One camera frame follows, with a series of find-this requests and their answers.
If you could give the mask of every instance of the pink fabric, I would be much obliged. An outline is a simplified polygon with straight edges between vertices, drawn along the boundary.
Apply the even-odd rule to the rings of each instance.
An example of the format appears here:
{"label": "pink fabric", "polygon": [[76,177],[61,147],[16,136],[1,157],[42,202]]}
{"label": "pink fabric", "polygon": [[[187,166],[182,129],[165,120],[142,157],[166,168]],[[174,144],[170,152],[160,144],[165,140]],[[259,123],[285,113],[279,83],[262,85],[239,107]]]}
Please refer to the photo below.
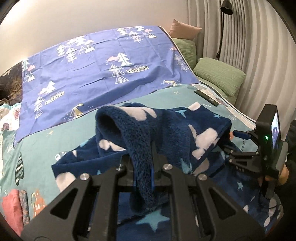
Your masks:
{"label": "pink fabric", "polygon": [[193,40],[200,31],[201,28],[194,27],[186,23],[181,23],[174,19],[169,35],[176,39]]}
{"label": "pink fabric", "polygon": [[5,219],[10,227],[20,236],[24,224],[22,222],[22,208],[20,205],[19,191],[11,190],[8,196],[3,197],[2,208]]}

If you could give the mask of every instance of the teal bed sheet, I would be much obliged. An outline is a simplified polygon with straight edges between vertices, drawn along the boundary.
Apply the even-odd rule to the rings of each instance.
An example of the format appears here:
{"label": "teal bed sheet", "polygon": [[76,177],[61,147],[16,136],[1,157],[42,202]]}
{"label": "teal bed sheet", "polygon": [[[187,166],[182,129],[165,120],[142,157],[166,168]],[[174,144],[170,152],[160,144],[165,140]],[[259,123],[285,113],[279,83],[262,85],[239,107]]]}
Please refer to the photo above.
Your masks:
{"label": "teal bed sheet", "polygon": [[[198,96],[194,93],[197,88],[220,104],[215,107]],[[138,102],[148,107],[161,109],[188,107],[199,102],[209,110],[230,118],[232,129],[246,131],[255,126],[252,120],[242,115],[203,84],[177,85],[128,102]],[[3,178],[0,180],[1,197],[7,195],[12,189],[26,190],[30,218],[34,218],[60,193],[51,165],[56,163],[67,151],[76,148],[95,135],[95,114],[96,111],[92,111],[70,122],[34,133],[25,137],[15,148],[12,148],[15,131],[4,130],[2,143],[4,166]],[[235,137],[233,142],[241,150],[254,151],[257,148],[250,140],[245,141]]]}

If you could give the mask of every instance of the device screen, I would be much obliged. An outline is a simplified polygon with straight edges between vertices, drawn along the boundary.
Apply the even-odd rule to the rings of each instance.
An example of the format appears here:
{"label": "device screen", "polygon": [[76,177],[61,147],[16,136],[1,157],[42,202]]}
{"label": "device screen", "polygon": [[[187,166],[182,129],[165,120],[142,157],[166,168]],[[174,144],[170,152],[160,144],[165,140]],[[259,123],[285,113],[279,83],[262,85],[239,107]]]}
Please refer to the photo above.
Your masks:
{"label": "device screen", "polygon": [[271,133],[272,133],[272,147],[274,148],[279,136],[279,119],[278,119],[277,113],[275,113],[274,119],[272,120]]}

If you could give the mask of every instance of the silver bolt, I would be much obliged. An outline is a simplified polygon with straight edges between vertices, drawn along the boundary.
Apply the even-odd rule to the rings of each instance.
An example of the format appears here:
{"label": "silver bolt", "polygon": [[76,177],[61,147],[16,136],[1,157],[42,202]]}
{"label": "silver bolt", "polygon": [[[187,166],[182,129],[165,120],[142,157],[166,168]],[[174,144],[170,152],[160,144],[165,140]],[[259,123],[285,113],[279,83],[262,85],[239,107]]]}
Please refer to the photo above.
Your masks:
{"label": "silver bolt", "polygon": [[201,181],[205,181],[207,179],[207,175],[206,174],[199,174],[198,179]]}
{"label": "silver bolt", "polygon": [[119,164],[119,166],[116,168],[116,171],[120,171],[123,168],[122,164]]}
{"label": "silver bolt", "polygon": [[81,174],[81,175],[80,175],[80,179],[83,180],[83,181],[89,179],[89,174],[88,174],[88,173],[83,173],[83,174]]}
{"label": "silver bolt", "polygon": [[168,171],[168,170],[171,170],[172,168],[173,168],[173,166],[171,164],[164,164],[163,165],[163,169],[164,170],[167,170]]}

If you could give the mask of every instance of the green pillow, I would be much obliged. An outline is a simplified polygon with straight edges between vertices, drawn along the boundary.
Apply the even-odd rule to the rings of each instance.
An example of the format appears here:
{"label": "green pillow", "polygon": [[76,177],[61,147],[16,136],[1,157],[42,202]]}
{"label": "green pillow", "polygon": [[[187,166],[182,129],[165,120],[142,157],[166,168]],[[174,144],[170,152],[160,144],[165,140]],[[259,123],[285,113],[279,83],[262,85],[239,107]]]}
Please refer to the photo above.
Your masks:
{"label": "green pillow", "polygon": [[189,67],[193,69],[196,65],[196,48],[195,43],[188,39],[173,39],[180,52],[187,61]]}
{"label": "green pillow", "polygon": [[195,75],[218,86],[231,97],[235,97],[246,77],[243,71],[212,58],[201,58],[194,67],[193,72]]}

